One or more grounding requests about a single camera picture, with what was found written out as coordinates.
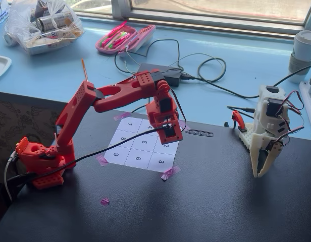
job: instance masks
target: orange antenna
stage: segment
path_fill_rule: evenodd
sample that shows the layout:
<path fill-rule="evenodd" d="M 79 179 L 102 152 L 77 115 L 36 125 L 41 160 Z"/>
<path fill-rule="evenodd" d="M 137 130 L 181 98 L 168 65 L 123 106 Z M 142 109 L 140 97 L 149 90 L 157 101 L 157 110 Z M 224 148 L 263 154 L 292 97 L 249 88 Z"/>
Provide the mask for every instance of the orange antenna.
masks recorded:
<path fill-rule="evenodd" d="M 84 74 L 85 74 L 85 79 L 86 79 L 86 81 L 88 81 L 88 77 L 87 77 L 87 72 L 86 72 L 86 68 L 85 68 L 84 59 L 81 59 L 81 63 L 82 63 L 82 65 L 83 65 L 83 70 L 84 70 Z"/>

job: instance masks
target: window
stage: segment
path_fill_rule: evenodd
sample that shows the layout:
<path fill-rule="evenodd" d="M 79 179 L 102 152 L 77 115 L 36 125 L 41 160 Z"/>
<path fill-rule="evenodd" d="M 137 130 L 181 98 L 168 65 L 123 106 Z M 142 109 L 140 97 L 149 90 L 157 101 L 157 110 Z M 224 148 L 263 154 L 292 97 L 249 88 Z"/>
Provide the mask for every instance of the window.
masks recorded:
<path fill-rule="evenodd" d="M 311 30 L 311 0 L 113 0 L 120 14 L 196 24 L 230 31 L 237 29 L 279 34 Z"/>
<path fill-rule="evenodd" d="M 303 23 L 311 0 L 131 0 L 133 9 Z"/>
<path fill-rule="evenodd" d="M 112 13 L 111 0 L 66 0 L 66 3 L 75 11 Z"/>

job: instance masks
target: power adapter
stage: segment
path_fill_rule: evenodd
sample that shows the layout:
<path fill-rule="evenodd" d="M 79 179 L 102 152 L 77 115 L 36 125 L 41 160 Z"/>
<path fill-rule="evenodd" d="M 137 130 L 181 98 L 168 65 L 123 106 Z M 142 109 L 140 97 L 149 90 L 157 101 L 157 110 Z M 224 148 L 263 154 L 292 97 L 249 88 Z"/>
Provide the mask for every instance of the power adapter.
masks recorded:
<path fill-rule="evenodd" d="M 139 70 L 137 72 L 149 71 L 151 72 L 153 69 L 159 69 L 160 72 L 163 72 L 166 81 L 168 82 L 169 86 L 171 87 L 178 87 L 180 82 L 181 71 L 179 70 L 170 70 L 174 67 L 167 67 L 167 66 L 159 66 L 153 65 L 148 63 L 142 63 Z"/>

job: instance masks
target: pink tape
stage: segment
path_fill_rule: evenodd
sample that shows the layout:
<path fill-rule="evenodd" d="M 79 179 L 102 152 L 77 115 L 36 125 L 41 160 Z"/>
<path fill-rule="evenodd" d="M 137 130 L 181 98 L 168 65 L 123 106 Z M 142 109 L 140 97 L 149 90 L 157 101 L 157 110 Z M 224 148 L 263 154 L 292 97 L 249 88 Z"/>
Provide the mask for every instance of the pink tape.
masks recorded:
<path fill-rule="evenodd" d="M 114 117 L 114 120 L 115 120 L 115 121 L 118 121 L 118 120 L 124 119 L 124 118 L 126 118 L 126 117 L 130 117 L 130 116 L 131 116 L 131 113 L 130 113 L 130 112 L 125 112 L 124 114 L 115 116 L 115 117 Z"/>
<path fill-rule="evenodd" d="M 110 201 L 108 198 L 103 198 L 101 201 L 100 201 L 100 204 L 102 204 L 103 206 L 106 206 L 106 205 L 109 205 L 110 204 Z"/>
<path fill-rule="evenodd" d="M 167 170 L 166 172 L 161 174 L 162 180 L 167 180 L 169 177 L 173 176 L 174 174 L 177 174 L 180 172 L 181 169 L 177 166 L 172 167 L 171 169 Z"/>
<path fill-rule="evenodd" d="M 179 123 L 179 126 L 180 126 L 181 128 L 184 128 L 185 125 L 186 125 L 185 121 L 183 121 L 183 120 L 178 120 L 178 123 Z M 190 130 L 190 129 L 191 129 L 191 128 L 190 128 L 188 125 L 186 125 L 185 131 Z"/>
<path fill-rule="evenodd" d="M 100 163 L 101 166 L 106 166 L 109 163 L 102 155 L 99 155 L 95 158 Z"/>

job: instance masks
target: black table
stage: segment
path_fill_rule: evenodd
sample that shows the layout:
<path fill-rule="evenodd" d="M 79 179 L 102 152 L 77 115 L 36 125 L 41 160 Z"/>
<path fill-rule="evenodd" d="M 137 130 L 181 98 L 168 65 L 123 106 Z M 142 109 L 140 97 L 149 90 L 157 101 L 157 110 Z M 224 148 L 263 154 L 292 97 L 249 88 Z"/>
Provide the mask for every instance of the black table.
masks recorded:
<path fill-rule="evenodd" d="M 119 113 L 88 111 L 73 139 L 77 158 L 107 147 Z M 182 171 L 166 182 L 158 172 L 87 158 L 60 187 L 25 187 L 0 222 L 0 242 L 311 241 L 310 140 L 292 138 L 254 178 L 238 130 L 188 125 L 214 136 L 184 133 L 174 164 Z"/>

